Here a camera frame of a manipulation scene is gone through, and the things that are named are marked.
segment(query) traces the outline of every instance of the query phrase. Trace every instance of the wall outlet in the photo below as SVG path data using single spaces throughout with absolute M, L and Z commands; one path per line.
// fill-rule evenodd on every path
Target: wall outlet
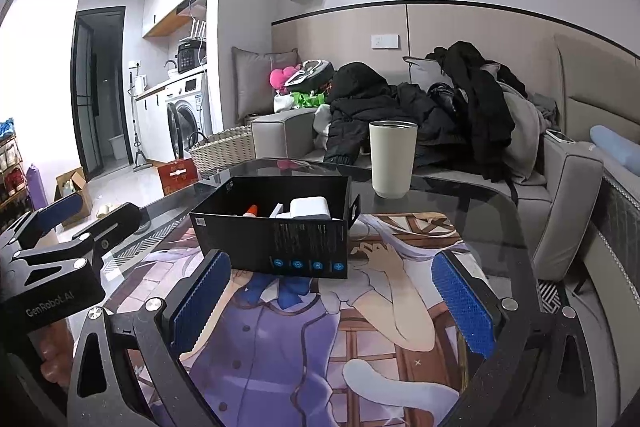
M 372 50 L 396 50 L 400 47 L 400 35 L 372 35 Z

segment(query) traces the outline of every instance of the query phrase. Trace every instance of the black box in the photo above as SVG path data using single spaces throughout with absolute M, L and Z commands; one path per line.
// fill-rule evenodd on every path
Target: black box
M 266 217 L 277 203 L 324 196 L 332 220 Z M 203 253 L 216 248 L 234 269 L 346 279 L 349 229 L 360 215 L 346 176 L 233 176 L 190 212 Z M 258 217 L 244 217 L 252 204 Z

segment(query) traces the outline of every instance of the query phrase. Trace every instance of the screw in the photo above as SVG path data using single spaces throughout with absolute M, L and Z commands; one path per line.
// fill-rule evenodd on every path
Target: screw
M 562 315 L 564 315 L 568 319 L 575 318 L 575 310 L 571 308 L 571 306 L 564 306 L 562 308 Z
M 518 309 L 518 302 L 516 299 L 512 299 L 511 297 L 502 299 L 500 304 L 502 304 L 502 307 L 508 312 L 514 312 Z
M 89 310 L 89 318 L 91 320 L 97 319 L 100 315 L 102 315 L 102 308 L 100 306 L 95 306 Z
M 153 297 L 145 302 L 145 308 L 150 312 L 159 310 L 160 306 L 162 306 L 162 299 L 159 299 L 158 297 Z

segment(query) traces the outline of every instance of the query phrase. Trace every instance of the black clothing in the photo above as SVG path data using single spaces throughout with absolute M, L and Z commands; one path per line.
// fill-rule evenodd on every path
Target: black clothing
M 389 86 L 366 64 L 353 62 L 334 75 L 327 96 L 331 126 L 324 161 L 353 164 L 369 138 L 369 123 L 404 120 L 418 125 L 414 166 L 470 153 L 460 124 L 414 84 Z
M 456 42 L 448 50 L 438 47 L 425 58 L 437 60 L 454 86 L 466 94 L 469 138 L 482 176 L 492 182 L 508 177 L 502 152 L 511 143 L 515 124 L 502 88 L 491 73 L 481 70 L 490 62 L 484 60 L 472 44 L 463 41 Z M 498 80 L 527 96 L 524 84 L 506 66 L 500 65 Z

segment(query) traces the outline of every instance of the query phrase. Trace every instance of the wicker basket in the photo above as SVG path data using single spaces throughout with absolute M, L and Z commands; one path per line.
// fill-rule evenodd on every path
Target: wicker basket
M 251 126 L 212 134 L 189 152 L 201 176 L 210 176 L 223 168 L 252 160 L 255 158 L 255 149 Z

